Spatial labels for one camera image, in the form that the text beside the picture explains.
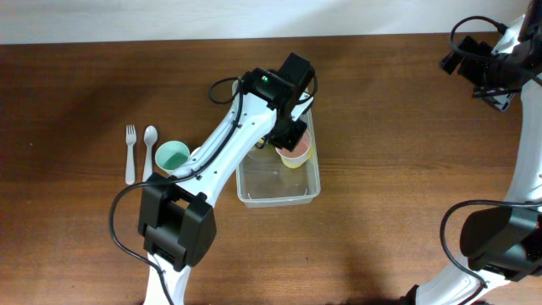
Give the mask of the yellow plastic cup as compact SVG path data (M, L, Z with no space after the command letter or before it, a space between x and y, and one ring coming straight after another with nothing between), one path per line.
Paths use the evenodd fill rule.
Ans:
M276 149L276 152L279 154L284 166L290 169L297 169L311 157L312 147L299 144L293 151L283 148Z

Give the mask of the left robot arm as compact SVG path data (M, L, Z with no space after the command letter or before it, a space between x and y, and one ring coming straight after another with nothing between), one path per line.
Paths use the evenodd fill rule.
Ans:
M168 177L142 189L138 232L152 263L146 304L181 304L191 268L217 233L213 207L225 183L260 140L293 151L307 130L315 70L291 53L277 70L256 68L235 83L232 106L199 151Z

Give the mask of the clear plastic storage container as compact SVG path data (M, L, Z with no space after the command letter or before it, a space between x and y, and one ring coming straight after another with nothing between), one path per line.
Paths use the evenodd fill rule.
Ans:
M296 169L285 166L267 145L252 147L239 164L236 174L238 198L249 208L269 208L310 203L321 191L318 151L312 112L299 116L307 124L312 149L308 160Z

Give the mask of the green plastic cup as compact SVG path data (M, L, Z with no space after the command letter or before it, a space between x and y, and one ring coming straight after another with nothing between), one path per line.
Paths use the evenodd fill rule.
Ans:
M181 141L167 141L155 153L156 165L165 173L173 174L190 158L188 146Z

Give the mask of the grey plastic fork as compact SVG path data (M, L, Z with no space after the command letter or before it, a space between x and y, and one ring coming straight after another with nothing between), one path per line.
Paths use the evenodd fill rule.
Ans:
M134 145L136 144L136 129L133 125L126 126L125 142L127 145L127 156L125 166L125 183L132 185L136 181L136 168L134 160Z

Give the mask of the grey plastic spoon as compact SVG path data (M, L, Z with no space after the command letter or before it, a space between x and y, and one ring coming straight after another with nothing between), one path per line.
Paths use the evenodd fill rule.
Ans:
M158 141L158 131L153 125L149 125L144 132L143 141L146 145L146 156L143 168L142 180L147 181L153 172L152 149Z

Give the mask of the pink plastic cup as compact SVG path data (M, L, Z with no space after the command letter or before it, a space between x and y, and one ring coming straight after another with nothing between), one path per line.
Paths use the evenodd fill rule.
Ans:
M301 167L310 158L312 153L312 138L310 132L308 130L304 132L301 140L292 152L285 148L276 148L275 151L279 154L281 161L286 167L290 169Z

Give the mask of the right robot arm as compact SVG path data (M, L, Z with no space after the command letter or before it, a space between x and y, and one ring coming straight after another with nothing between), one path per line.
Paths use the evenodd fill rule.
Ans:
M541 274L541 3L512 25L489 21L495 46L470 36L451 42L440 62L475 86L474 97L503 111L514 95L523 107L522 134L510 188L501 201L475 199L450 207L440 243L450 263L414 286L401 304L477 304L487 292Z

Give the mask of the cream plastic cup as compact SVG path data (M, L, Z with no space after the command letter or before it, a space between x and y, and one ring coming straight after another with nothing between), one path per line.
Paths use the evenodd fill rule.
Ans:
M201 148L201 147L195 148L195 149L191 152L190 156L191 156L191 157L194 156L194 155L200 150L200 148Z

